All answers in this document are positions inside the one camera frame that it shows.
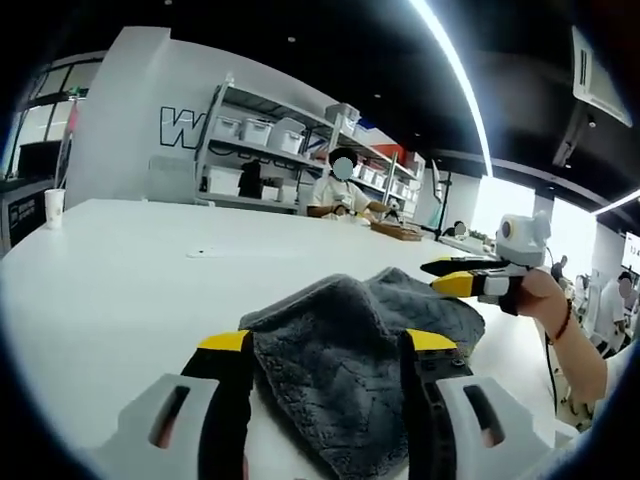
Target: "gray microfiber cloth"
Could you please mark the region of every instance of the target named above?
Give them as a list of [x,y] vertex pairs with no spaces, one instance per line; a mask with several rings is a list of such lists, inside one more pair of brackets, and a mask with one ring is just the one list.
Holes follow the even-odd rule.
[[327,277],[240,328],[254,332],[256,384],[272,415],[321,472],[350,480],[395,473],[408,456],[398,335],[440,333],[468,356],[484,320],[388,268],[365,282]]

